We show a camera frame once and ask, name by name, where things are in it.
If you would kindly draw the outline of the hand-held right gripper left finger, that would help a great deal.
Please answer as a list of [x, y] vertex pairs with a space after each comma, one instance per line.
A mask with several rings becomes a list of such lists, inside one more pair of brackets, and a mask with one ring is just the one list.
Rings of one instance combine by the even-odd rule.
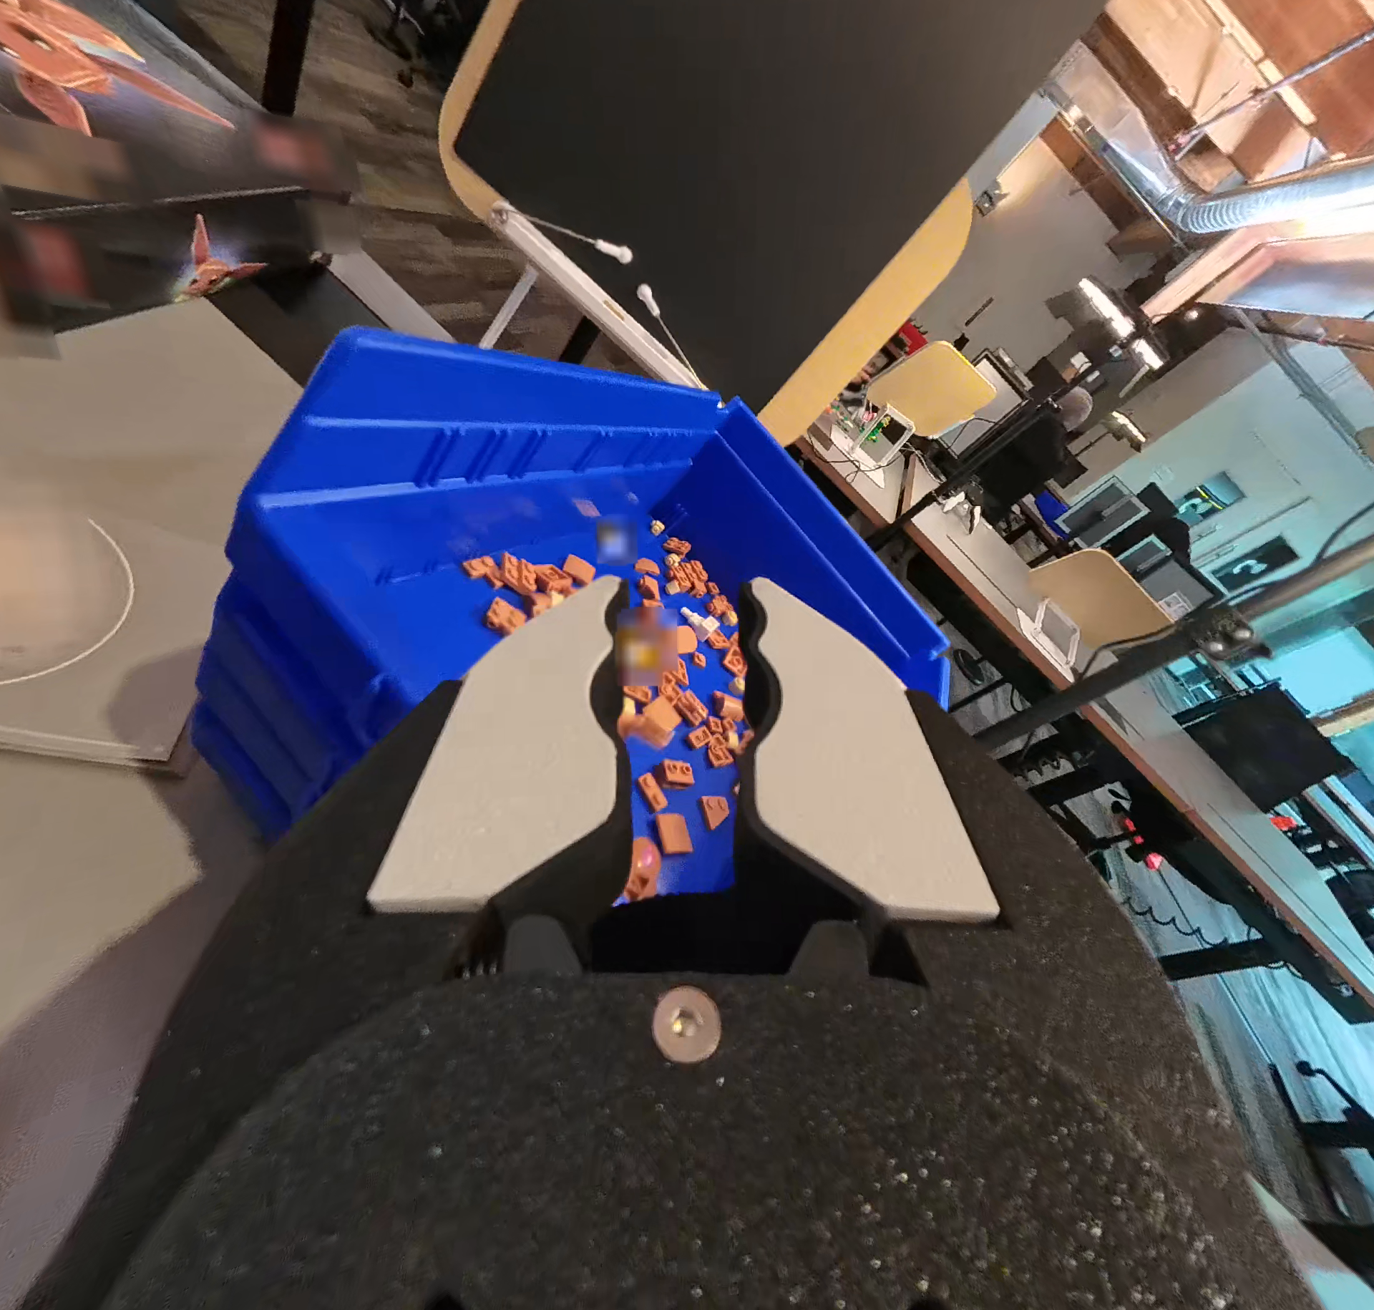
[[620, 593], [617, 577], [594, 580], [469, 670], [367, 888], [372, 912], [602, 916], [621, 896], [629, 766], [592, 706]]

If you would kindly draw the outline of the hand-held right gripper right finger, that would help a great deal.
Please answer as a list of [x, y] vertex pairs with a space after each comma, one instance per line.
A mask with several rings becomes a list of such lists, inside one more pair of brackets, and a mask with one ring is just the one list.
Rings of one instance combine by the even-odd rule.
[[741, 588], [746, 796], [759, 832], [898, 922], [1001, 903], [898, 672], [781, 584]]

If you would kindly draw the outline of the stack of blue plastic bins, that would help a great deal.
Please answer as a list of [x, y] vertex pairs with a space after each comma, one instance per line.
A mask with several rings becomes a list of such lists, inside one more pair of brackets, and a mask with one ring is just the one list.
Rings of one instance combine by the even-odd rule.
[[[577, 365], [342, 334], [251, 474], [230, 533], [230, 580], [198, 667], [197, 748], [269, 837], [298, 824], [439, 685], [496, 642], [486, 582], [456, 547], [642, 513], [730, 599], [774, 580], [874, 649], [906, 690], [949, 696], [947, 640], [786, 450], [739, 403]], [[729, 854], [735, 880], [741, 748]]]

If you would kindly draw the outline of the grey desk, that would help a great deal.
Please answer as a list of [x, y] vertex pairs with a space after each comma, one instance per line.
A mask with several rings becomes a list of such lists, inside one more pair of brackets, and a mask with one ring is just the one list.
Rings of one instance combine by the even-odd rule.
[[[2, 500], [211, 547], [302, 384], [192, 300], [2, 359]], [[2, 751], [2, 1297], [73, 1224], [151, 1049], [266, 842], [172, 766]]]

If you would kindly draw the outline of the pile of brown bricks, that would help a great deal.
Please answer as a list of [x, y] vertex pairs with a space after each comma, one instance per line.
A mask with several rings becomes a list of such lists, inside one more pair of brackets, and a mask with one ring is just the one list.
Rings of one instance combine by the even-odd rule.
[[594, 580], [621, 582], [609, 612], [612, 661], [592, 681], [592, 706], [614, 721], [633, 787], [629, 892], [620, 900], [655, 893], [661, 860], [689, 865], [668, 876], [670, 888], [716, 888], [729, 854], [710, 847], [722, 842], [718, 829], [730, 821], [745, 721], [746, 667], [734, 632], [698, 642], [678, 612], [684, 603], [735, 628], [730, 599], [720, 612], [714, 573], [681, 567], [690, 547], [672, 538], [670, 514], [646, 511], [640, 518], [635, 528], [614, 526], [611, 518], [582, 528], [557, 526], [543, 547], [529, 526], [488, 538], [469, 533], [456, 547], [469, 594], [475, 597], [481, 582], [492, 590], [483, 611], [483, 627], [496, 636], [492, 647]]

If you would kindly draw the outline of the tan wooden chair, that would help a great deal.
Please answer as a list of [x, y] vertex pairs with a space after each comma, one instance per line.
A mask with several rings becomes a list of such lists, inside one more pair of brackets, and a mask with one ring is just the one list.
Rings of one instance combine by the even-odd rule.
[[997, 394], [954, 344], [933, 342], [871, 381], [867, 402], [898, 411], [915, 435], [935, 441], [970, 424]]
[[1032, 567], [1026, 580], [1040, 599], [1077, 624], [1087, 649], [1147, 640], [1175, 627], [1131, 573], [1101, 548]]

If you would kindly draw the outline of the grey instruction booklet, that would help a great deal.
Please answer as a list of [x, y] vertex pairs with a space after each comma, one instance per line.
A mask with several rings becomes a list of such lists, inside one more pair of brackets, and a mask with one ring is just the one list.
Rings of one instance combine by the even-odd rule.
[[226, 577], [166, 528], [2, 502], [2, 751], [177, 765]]

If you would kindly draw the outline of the black board with wooden edge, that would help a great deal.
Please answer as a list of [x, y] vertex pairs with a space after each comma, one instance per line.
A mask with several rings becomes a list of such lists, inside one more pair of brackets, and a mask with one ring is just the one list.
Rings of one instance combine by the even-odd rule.
[[970, 169], [1110, 0], [490, 0], [439, 117], [479, 219], [629, 248], [572, 265], [785, 445], [924, 303]]

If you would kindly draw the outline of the printed cardboard box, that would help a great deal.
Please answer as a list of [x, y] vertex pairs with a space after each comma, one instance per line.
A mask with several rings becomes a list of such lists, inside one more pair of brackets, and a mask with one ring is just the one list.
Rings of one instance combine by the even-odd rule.
[[362, 249], [338, 137], [133, 0], [2, 0], [2, 348]]

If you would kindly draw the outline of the silver ventilation duct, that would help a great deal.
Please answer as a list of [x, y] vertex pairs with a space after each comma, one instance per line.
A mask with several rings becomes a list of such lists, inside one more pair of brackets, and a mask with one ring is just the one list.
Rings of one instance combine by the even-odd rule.
[[1089, 152], [1168, 229], [1211, 237], [1252, 226], [1353, 221], [1373, 205], [1373, 158], [1345, 158], [1279, 178], [1205, 192], [1165, 150], [1138, 104], [1094, 52], [1074, 43], [1042, 88]]

